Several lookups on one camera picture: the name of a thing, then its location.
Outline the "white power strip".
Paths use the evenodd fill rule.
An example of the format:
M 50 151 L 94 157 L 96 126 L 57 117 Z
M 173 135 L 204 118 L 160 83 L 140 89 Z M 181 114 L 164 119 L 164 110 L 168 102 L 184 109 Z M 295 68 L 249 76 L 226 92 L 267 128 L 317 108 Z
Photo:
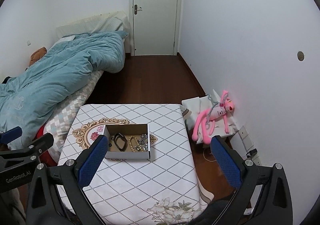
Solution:
M 238 134 L 245 149 L 244 158 L 253 161 L 256 165 L 261 165 L 258 149 L 255 147 L 244 125 L 239 129 Z

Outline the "red bedding under mattress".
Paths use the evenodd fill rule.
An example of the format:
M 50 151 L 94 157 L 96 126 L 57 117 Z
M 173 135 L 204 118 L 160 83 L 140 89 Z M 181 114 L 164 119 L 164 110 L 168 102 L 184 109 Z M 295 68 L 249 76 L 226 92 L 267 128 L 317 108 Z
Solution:
M 37 131 L 35 137 L 33 138 L 33 141 L 37 141 L 44 135 L 44 125 L 40 127 L 40 129 Z M 57 166 L 57 162 L 53 159 L 53 157 L 48 152 L 49 146 L 47 144 L 44 144 L 42 148 L 42 152 L 40 155 L 40 161 L 41 163 L 44 163 L 48 167 Z

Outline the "teal duvet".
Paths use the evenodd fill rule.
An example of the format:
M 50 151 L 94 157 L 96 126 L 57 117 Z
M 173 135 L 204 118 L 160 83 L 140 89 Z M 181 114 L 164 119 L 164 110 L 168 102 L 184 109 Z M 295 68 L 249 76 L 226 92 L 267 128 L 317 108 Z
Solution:
M 77 34 L 54 45 L 40 60 L 1 84 L 1 132 L 21 127 L 8 143 L 20 150 L 31 143 L 58 103 L 88 84 L 91 73 L 117 73 L 124 66 L 125 31 Z

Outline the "checkered bed sheet mattress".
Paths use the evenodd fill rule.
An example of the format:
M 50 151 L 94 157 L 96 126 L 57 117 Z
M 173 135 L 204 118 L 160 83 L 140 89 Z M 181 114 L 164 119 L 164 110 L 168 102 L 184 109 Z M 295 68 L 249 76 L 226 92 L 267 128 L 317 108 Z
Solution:
M 55 110 L 44 125 L 43 133 L 53 135 L 53 146 L 48 150 L 55 162 L 59 161 L 68 131 L 82 105 L 89 98 L 103 74 L 102 70 L 89 75 L 88 83 L 56 105 Z

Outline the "white cardboard box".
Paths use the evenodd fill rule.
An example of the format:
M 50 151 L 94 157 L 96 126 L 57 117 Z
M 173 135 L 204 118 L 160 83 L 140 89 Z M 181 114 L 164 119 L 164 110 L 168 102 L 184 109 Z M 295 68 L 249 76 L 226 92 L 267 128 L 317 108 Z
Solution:
M 121 133 L 127 139 L 127 149 L 125 152 L 120 152 L 112 141 L 112 137 L 116 133 Z M 108 138 L 108 150 L 105 155 L 106 159 L 151 159 L 151 142 L 148 124 L 106 125 L 104 127 L 103 135 Z

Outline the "pink panther plush toy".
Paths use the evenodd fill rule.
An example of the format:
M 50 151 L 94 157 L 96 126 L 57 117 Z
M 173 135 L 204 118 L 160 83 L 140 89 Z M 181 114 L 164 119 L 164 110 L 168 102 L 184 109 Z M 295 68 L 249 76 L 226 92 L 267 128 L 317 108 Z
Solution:
M 198 131 L 201 128 L 202 141 L 209 145 L 215 129 L 215 122 L 222 119 L 224 123 L 224 131 L 229 134 L 228 116 L 235 110 L 233 101 L 229 98 L 229 92 L 223 90 L 221 99 L 218 103 L 213 105 L 210 109 L 201 111 L 195 121 L 193 134 L 191 136 L 194 142 L 198 141 Z

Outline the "white side box stand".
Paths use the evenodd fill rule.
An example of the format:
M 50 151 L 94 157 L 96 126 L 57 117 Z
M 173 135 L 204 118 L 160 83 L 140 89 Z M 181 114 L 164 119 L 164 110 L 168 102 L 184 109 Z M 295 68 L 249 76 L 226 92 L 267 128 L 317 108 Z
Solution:
M 224 90 L 222 95 L 196 97 L 182 101 L 181 111 L 191 138 L 197 144 L 210 144 L 214 136 L 227 137 L 238 130 L 233 118 L 235 104 L 229 92 Z

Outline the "patterned white tablecloth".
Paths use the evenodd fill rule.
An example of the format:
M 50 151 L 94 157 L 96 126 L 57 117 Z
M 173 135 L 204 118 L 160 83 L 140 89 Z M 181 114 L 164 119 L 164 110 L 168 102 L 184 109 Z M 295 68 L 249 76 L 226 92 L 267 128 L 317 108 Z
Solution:
M 180 105 L 82 106 L 59 165 L 76 159 L 108 124 L 147 124 L 149 159 L 104 159 L 84 193 L 106 224 L 183 224 L 214 198 L 200 183 Z

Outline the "brown plush item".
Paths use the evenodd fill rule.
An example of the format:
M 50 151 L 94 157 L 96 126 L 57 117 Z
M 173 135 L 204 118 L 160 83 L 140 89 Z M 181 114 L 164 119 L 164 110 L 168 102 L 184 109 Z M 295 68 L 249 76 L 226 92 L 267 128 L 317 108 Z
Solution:
M 29 66 L 32 66 L 35 62 L 40 60 L 46 53 L 47 49 L 45 47 L 36 50 L 30 57 Z

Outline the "white door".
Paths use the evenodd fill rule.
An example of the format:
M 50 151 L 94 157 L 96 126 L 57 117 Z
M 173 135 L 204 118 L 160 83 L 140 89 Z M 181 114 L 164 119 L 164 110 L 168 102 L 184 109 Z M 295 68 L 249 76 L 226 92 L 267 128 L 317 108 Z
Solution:
M 134 56 L 175 56 L 181 0 L 129 0 Z M 134 6 L 142 8 L 134 15 Z

